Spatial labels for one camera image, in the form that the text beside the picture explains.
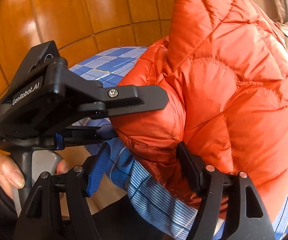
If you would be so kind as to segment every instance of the blue plaid shirt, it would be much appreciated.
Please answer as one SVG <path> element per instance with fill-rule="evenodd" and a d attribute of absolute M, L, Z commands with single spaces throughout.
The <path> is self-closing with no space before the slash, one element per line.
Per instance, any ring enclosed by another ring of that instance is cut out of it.
<path fill-rule="evenodd" d="M 116 86 L 133 68 L 146 47 L 114 48 L 84 60 L 70 70 L 87 80 L 100 80 L 104 87 Z M 100 126 L 109 119 L 81 120 L 79 125 Z M 119 138 L 108 143 L 111 157 L 106 169 L 110 180 L 125 189 L 137 212 L 149 223 L 175 239 L 186 239 L 197 210 L 174 198 L 137 162 Z M 86 146 L 90 154 L 100 145 Z M 275 237 L 282 239 L 288 232 L 288 195 L 273 222 Z M 217 222 L 213 240 L 221 238 L 224 221 Z"/>

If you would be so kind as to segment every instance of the orange puffer jacket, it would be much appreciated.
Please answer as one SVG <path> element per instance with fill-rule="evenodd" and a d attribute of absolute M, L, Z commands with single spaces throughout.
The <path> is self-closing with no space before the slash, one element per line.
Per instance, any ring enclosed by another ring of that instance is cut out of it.
<path fill-rule="evenodd" d="M 129 84 L 157 84 L 169 96 L 164 110 L 111 119 L 163 187 L 198 208 L 175 156 L 183 140 L 206 164 L 247 172 L 275 219 L 288 192 L 288 54 L 254 2 L 175 0 L 169 37 L 119 85 Z"/>

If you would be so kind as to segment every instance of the human hand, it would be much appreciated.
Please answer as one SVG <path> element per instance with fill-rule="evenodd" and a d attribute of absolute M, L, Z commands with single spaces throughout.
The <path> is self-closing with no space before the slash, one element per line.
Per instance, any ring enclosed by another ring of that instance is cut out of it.
<path fill-rule="evenodd" d="M 68 172 L 68 165 L 63 159 L 57 165 L 57 174 Z M 0 154 L 0 186 L 4 192 L 13 199 L 12 187 L 23 188 L 24 177 L 9 155 Z"/>

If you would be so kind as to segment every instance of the metal screw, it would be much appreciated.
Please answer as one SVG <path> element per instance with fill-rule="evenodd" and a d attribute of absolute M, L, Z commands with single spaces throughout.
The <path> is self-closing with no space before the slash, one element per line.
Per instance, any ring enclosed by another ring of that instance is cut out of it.
<path fill-rule="evenodd" d="M 47 171 L 42 172 L 41 175 L 40 175 L 40 177 L 41 177 L 42 179 L 45 179 L 45 178 L 47 178 L 48 176 L 49 176 L 49 173 L 48 173 Z"/>
<path fill-rule="evenodd" d="M 215 170 L 215 168 L 214 168 L 213 165 L 207 165 L 207 166 L 206 166 L 206 169 L 207 169 L 208 171 L 210 171 L 210 172 L 212 172 L 212 171 Z"/>
<path fill-rule="evenodd" d="M 109 96 L 110 98 L 116 98 L 117 95 L 118 95 L 118 91 L 117 91 L 116 89 L 110 89 L 110 90 L 108 91 L 108 96 Z"/>
<path fill-rule="evenodd" d="M 244 172 L 244 171 L 241 171 L 241 172 L 239 173 L 239 175 L 240 175 L 243 179 L 246 179 L 246 178 L 247 178 L 247 173 Z"/>
<path fill-rule="evenodd" d="M 83 169 L 83 167 L 82 167 L 81 165 L 77 165 L 77 166 L 74 167 L 73 170 L 74 170 L 75 172 L 80 172 L 80 171 L 82 171 L 82 169 Z"/>

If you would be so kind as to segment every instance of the blue plastic part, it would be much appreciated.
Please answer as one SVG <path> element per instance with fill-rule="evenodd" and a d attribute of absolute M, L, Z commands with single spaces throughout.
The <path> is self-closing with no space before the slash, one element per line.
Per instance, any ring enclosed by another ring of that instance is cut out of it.
<path fill-rule="evenodd" d="M 97 162 L 94 165 L 90 175 L 88 176 L 88 186 L 86 193 L 88 197 L 91 197 L 99 188 L 100 182 L 105 173 L 109 158 L 111 156 L 111 148 L 108 143 L 104 143 L 105 146 L 102 152 L 98 152 L 100 157 L 97 159 Z"/>
<path fill-rule="evenodd" d="M 59 150 L 59 151 L 64 150 L 62 135 L 57 133 L 56 136 L 57 136 L 57 148 L 56 148 L 56 150 Z"/>

